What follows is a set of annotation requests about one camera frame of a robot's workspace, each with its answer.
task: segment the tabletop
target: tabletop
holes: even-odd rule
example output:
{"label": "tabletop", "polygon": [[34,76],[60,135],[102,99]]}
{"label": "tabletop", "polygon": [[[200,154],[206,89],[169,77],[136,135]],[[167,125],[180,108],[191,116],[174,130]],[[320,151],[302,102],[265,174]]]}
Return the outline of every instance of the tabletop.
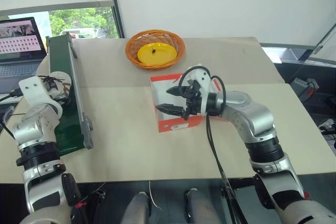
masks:
{"label": "tabletop", "polygon": [[[189,178],[220,178],[215,160],[206,139],[205,122],[201,125],[159,133],[156,125],[155,110],[151,97],[151,90],[147,78],[165,72],[143,71],[127,61],[120,65],[126,69],[114,70],[119,73],[117,80],[105,81],[93,73],[84,75],[88,70],[83,47],[90,45],[101,48],[101,40],[75,40],[75,48],[79,55],[77,70],[81,73],[79,83],[86,113],[93,122],[92,138],[94,149],[82,149],[62,157],[65,161],[67,172],[70,172],[79,183],[105,182],[105,181],[130,181],[130,180],[156,180],[156,179],[189,179]],[[117,53],[121,48],[109,49],[109,53],[92,55],[96,62],[106,62],[115,57],[113,63],[119,66]],[[46,71],[46,61],[39,68]],[[210,71],[221,76],[222,73],[238,73],[236,69],[227,70],[229,67],[225,57],[222,57],[217,68]],[[110,71],[102,72],[111,77]],[[226,78],[227,90],[238,90],[248,93],[253,100],[269,108],[275,118],[280,144],[290,156],[297,174],[328,173],[336,171],[336,159],[324,138],[315,126],[308,112],[304,109],[291,87],[284,84],[278,73],[272,73],[274,83],[259,83],[259,73],[251,71],[251,78],[255,83],[234,83],[236,78]],[[137,81],[129,75],[137,73]],[[19,103],[15,113],[25,113],[28,105],[24,99]],[[21,115],[12,116],[8,122],[11,128]],[[249,156],[233,125],[229,122],[211,119],[213,138],[217,148],[218,157],[223,169],[229,178],[251,177],[254,172],[249,163]],[[0,135],[2,148],[0,148],[0,183],[22,183],[22,167],[16,167],[15,160],[19,157],[16,143],[6,133]]]}

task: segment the laptop keyboard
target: laptop keyboard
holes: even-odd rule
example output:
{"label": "laptop keyboard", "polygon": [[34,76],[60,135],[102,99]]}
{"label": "laptop keyboard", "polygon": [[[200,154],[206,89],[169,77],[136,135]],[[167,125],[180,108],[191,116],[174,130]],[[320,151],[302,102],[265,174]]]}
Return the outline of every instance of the laptop keyboard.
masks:
{"label": "laptop keyboard", "polygon": [[0,65],[0,78],[34,76],[38,63]]}

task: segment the laptop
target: laptop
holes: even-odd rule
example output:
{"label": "laptop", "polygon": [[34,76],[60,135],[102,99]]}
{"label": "laptop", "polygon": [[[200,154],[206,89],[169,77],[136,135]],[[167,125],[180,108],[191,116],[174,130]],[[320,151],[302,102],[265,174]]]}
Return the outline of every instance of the laptop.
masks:
{"label": "laptop", "polygon": [[0,21],[0,93],[34,76],[46,55],[33,17]]}

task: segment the tree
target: tree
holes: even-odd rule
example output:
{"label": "tree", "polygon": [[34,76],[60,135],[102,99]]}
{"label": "tree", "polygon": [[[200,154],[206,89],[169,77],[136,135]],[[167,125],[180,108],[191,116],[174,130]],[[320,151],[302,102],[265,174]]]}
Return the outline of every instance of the tree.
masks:
{"label": "tree", "polygon": [[102,28],[107,38],[118,38],[111,7],[55,10],[49,12],[53,36],[68,28]]}

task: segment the window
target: window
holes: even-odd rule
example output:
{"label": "window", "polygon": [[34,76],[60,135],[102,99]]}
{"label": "window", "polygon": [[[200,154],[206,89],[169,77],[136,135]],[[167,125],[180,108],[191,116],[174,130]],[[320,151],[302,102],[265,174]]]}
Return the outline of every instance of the window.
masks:
{"label": "window", "polygon": [[111,7],[54,10],[49,12],[9,15],[2,19],[34,17],[41,38],[63,35],[72,38],[119,38]]}

